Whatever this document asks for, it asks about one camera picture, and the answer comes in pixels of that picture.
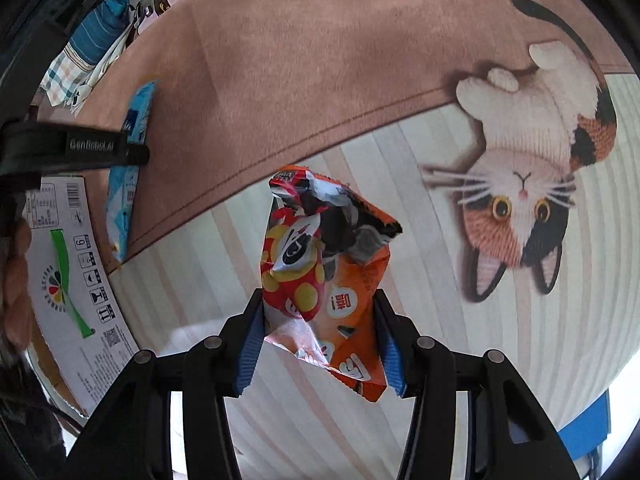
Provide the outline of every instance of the red cartoon character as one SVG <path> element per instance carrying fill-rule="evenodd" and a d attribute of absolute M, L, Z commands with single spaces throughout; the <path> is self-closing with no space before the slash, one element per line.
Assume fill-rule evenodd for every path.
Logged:
<path fill-rule="evenodd" d="M 293 318 L 314 318 L 324 300 L 320 215 L 294 216 L 290 208 L 274 211 L 282 218 L 267 232 L 260 273 L 262 297 L 268 305 Z"/>

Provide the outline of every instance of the black cable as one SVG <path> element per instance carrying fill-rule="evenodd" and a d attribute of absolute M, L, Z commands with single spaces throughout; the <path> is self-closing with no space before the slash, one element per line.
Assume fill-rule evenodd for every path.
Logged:
<path fill-rule="evenodd" d="M 0 399 L 5 400 L 6 402 L 13 402 L 15 404 L 20 404 L 22 406 L 26 406 L 27 408 L 37 408 L 40 410 L 46 410 L 48 412 L 53 413 L 55 416 L 58 416 L 65 420 L 74 430 L 78 433 L 81 433 L 82 426 L 76 421 L 71 415 L 63 412 L 57 406 L 53 404 L 49 404 L 48 402 L 36 399 L 26 399 L 24 397 L 13 396 L 11 394 L 7 394 L 4 392 L 0 392 Z"/>

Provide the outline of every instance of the cat print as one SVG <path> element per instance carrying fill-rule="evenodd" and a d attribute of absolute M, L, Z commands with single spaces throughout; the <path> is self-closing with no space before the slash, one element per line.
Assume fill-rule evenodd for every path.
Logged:
<path fill-rule="evenodd" d="M 530 267 L 541 293 L 554 288 L 574 172 L 606 158 L 616 137 L 609 89 L 588 47 L 551 10 L 531 0 L 511 2 L 558 26 L 581 55 L 562 41 L 532 44 L 537 68 L 528 77 L 494 68 L 486 79 L 457 85 L 458 103 L 482 123 L 486 149 L 467 173 L 434 175 L 462 181 L 449 189 L 462 193 L 474 301 L 485 300 L 507 268 Z"/>

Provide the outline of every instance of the green stripe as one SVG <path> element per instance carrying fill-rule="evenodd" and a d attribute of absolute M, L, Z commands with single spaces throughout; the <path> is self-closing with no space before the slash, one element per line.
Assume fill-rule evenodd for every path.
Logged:
<path fill-rule="evenodd" d="M 60 281 L 62 282 L 60 285 L 62 286 L 62 292 L 64 295 L 63 301 L 67 307 L 66 310 L 78 327 L 82 338 L 87 338 L 95 334 L 95 330 L 90 328 L 84 319 L 82 319 L 82 316 L 80 316 L 80 313 L 76 310 L 73 302 L 71 301 L 71 297 L 69 296 L 69 253 L 66 250 L 65 236 L 62 229 L 53 229 L 50 232 L 53 247 L 58 255 L 58 268 L 60 269 Z"/>

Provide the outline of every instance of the silver bolt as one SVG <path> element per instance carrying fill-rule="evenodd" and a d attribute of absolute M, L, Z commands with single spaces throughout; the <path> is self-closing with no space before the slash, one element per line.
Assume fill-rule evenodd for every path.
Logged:
<path fill-rule="evenodd" d="M 222 339 L 217 335 L 210 335 L 204 340 L 204 346 L 209 350 L 220 348 L 220 346 L 222 346 Z"/>
<path fill-rule="evenodd" d="M 420 348 L 424 348 L 425 350 L 431 350 L 436 346 L 436 342 L 433 337 L 429 337 L 428 335 L 421 335 L 416 342 Z"/>
<path fill-rule="evenodd" d="M 151 360 L 151 352 L 149 350 L 141 350 L 133 356 L 133 359 L 139 365 L 143 365 L 144 363 L 148 363 Z"/>
<path fill-rule="evenodd" d="M 499 350 L 489 350 L 486 356 L 492 363 L 499 364 L 504 361 L 504 354 Z"/>

